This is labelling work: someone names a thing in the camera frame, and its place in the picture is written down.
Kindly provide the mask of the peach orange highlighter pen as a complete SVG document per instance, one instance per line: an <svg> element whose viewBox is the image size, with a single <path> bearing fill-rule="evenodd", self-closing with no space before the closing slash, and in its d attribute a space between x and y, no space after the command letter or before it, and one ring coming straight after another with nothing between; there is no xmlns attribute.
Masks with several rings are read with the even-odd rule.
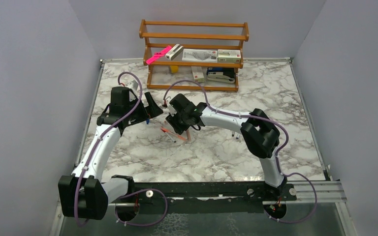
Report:
<svg viewBox="0 0 378 236"><path fill-rule="evenodd" d="M187 136L187 140L190 142L191 141L191 135L190 135L189 130L186 131L186 136Z"/></svg>

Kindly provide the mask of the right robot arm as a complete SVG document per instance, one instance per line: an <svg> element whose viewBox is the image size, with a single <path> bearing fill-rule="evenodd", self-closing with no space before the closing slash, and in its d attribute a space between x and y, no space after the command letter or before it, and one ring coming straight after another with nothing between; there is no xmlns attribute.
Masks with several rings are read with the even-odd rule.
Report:
<svg viewBox="0 0 378 236"><path fill-rule="evenodd" d="M270 200L276 200L284 194L286 177L282 175L276 158L280 131L263 110L254 109L250 113L235 113L220 110L207 102L195 105L181 93L169 101L165 100L163 106L169 109L166 121L177 134L184 133L190 127L206 126L241 134L250 153L260 160L266 184L265 196Z"/></svg>

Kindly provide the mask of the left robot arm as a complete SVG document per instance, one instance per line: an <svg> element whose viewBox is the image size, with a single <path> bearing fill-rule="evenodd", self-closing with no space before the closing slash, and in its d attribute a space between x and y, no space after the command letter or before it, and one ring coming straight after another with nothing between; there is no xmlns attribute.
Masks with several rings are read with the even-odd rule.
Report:
<svg viewBox="0 0 378 236"><path fill-rule="evenodd" d="M91 146L69 176L61 176L58 190L63 215L101 220L108 205L120 198L129 202L135 195L131 176L114 175L101 182L107 161L128 126L147 122L163 113L150 92L144 93L147 106L133 89L114 87L110 103L96 120Z"/></svg>

